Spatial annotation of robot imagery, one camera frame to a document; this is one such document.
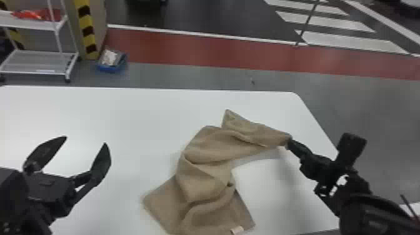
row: white table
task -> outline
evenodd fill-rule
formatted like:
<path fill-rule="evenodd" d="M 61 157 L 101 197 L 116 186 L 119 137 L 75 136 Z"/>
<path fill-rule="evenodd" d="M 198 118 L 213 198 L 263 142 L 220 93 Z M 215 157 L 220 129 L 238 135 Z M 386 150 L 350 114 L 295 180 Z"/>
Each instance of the white table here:
<path fill-rule="evenodd" d="M 141 198 L 169 179 L 183 147 L 203 126 L 219 126 L 227 108 L 291 133 L 315 153 L 337 153 L 291 92 L 3 86 L 0 101 L 0 166 L 20 169 L 38 144 L 66 135 L 44 170 L 70 176 L 90 168 L 103 142 L 110 147 L 109 174 L 70 216 L 51 226 L 57 235 L 166 234 Z M 261 160 L 243 164 L 255 158 Z M 290 152 L 280 148 L 238 165 L 238 190 L 256 222 L 248 234 L 338 227 Z"/>

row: floor marking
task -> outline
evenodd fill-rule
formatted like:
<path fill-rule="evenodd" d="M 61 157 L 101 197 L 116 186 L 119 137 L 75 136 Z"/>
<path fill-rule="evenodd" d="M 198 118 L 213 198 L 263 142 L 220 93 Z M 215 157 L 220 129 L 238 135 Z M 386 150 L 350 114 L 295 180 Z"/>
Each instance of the floor marking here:
<path fill-rule="evenodd" d="M 409 54 L 393 42 L 380 39 L 324 34 L 319 32 L 305 32 L 303 34 L 303 39 L 309 45 Z"/>
<path fill-rule="evenodd" d="M 301 10 L 308 10 L 310 11 L 314 4 L 311 3 L 303 3 L 303 2 L 294 2 L 288 0 L 265 0 L 265 2 L 272 6 L 280 6 L 284 8 L 294 8 L 294 9 L 301 9 Z M 348 14 L 339 9 L 338 7 L 333 6 L 322 6 L 318 5 L 316 7 L 316 11 L 320 13 L 331 13 L 331 14 L 340 14 L 347 16 Z"/>
<path fill-rule="evenodd" d="M 409 38 L 410 40 L 414 41 L 418 45 L 420 45 L 420 36 L 416 34 L 415 32 L 412 32 L 411 30 L 395 23 L 394 21 L 386 18 L 385 16 L 369 9 L 368 7 L 354 1 L 344 0 L 345 3 L 351 5 L 352 7 L 364 12 L 368 16 L 371 16 L 372 18 L 375 18 L 379 22 L 387 25 L 391 29 L 399 32 L 400 34 L 404 35 L 405 37 Z"/>
<path fill-rule="evenodd" d="M 127 25 L 120 25 L 120 24 L 108 24 L 108 27 L 113 28 L 113 29 L 126 29 L 126 30 L 146 31 L 146 32 L 154 32 L 154 33 L 180 34 L 180 35 L 188 35 L 188 36 L 200 36 L 200 37 L 205 37 L 205 38 L 233 39 L 233 40 L 241 40 L 241 41 L 252 41 L 252 42 L 258 42 L 258 43 L 274 43 L 274 44 L 287 44 L 287 45 L 294 45 L 296 43 L 293 41 L 285 41 L 285 40 L 230 36 L 230 35 L 223 35 L 223 34 L 209 34 L 205 32 L 189 32 L 189 31 L 172 30 L 172 29 L 156 29 L 153 27 L 137 27 L 137 26 L 127 26 Z M 300 42 L 299 45 L 307 46 L 305 42 Z"/>
<path fill-rule="evenodd" d="M 277 11 L 277 14 L 279 14 L 279 16 L 281 16 L 287 22 L 304 24 L 308 19 L 308 16 L 305 14 L 296 14 L 282 11 Z M 313 16 L 309 24 L 315 26 L 326 26 L 330 28 L 358 30 L 372 33 L 375 32 L 375 30 L 367 27 L 361 22 L 349 21 L 346 19 L 332 19 L 328 17 Z"/>

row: blue tray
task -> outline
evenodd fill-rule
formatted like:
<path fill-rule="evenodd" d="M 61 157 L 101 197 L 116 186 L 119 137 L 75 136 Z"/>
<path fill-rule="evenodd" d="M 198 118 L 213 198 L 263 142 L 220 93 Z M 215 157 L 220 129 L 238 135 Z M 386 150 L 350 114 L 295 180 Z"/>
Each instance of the blue tray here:
<path fill-rule="evenodd" d="M 124 67 L 126 63 L 127 63 L 127 54 L 123 54 L 117 66 L 107 66 L 105 64 L 99 64 L 97 62 L 96 68 L 97 70 L 105 72 L 105 73 L 117 73 Z"/>

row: beige towel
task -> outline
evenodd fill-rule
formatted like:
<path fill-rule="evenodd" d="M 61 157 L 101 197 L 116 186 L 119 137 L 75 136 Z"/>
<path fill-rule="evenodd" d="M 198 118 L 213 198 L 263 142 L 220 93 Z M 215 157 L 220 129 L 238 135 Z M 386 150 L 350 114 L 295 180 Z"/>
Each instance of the beige towel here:
<path fill-rule="evenodd" d="M 232 160 L 284 146 L 290 138 L 226 110 L 222 127 L 202 128 L 182 152 L 175 176 L 143 203 L 170 234 L 230 235 L 251 229 L 255 224 L 236 191 Z"/>

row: white crosswalk stripe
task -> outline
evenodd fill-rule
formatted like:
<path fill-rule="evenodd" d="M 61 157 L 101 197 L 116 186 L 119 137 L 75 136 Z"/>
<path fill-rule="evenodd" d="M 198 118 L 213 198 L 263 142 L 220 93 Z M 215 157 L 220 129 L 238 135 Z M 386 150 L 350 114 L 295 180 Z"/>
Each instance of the white crosswalk stripe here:
<path fill-rule="evenodd" d="M 311 4 L 311 3 L 288 1 L 288 0 L 265 0 L 265 2 L 272 6 L 280 6 L 284 8 L 294 8 L 294 9 L 308 10 L 308 11 L 310 11 L 312 7 L 314 6 L 314 4 Z M 332 7 L 332 6 L 319 5 L 316 8 L 316 11 L 320 13 L 339 14 L 339 15 L 344 15 L 344 16 L 348 15 L 344 11 L 340 10 L 338 7 Z"/>
<path fill-rule="evenodd" d="M 287 22 L 301 23 L 304 24 L 308 18 L 308 15 L 295 14 L 289 12 L 277 11 L 277 14 L 281 16 Z M 331 28 L 339 29 L 351 29 L 366 32 L 374 32 L 373 29 L 357 21 L 348 21 L 346 19 L 331 19 L 327 17 L 313 16 L 309 22 L 315 26 L 326 26 Z"/>
<path fill-rule="evenodd" d="M 303 39 L 312 45 L 408 54 L 403 48 L 387 40 L 323 34 L 319 32 L 305 32 Z"/>
<path fill-rule="evenodd" d="M 308 1 L 315 3 L 316 0 L 306 0 L 306 2 Z M 314 6 L 311 3 L 290 0 L 265 0 L 265 2 L 271 6 L 282 7 L 282 9 L 273 8 L 273 11 L 277 9 L 276 12 L 279 17 L 286 22 L 294 23 L 293 27 L 298 34 L 301 33 L 301 29 L 308 20 L 309 13 Z M 409 54 L 391 41 L 376 38 L 374 35 L 376 31 L 362 22 L 346 19 L 349 18 L 349 15 L 338 7 L 325 6 L 325 4 L 318 5 L 315 12 L 329 14 L 322 14 L 322 17 L 313 16 L 311 18 L 309 29 L 312 30 L 304 32 L 302 36 L 302 39 L 309 45 Z M 340 29 L 340 31 L 334 34 L 334 29 Z"/>

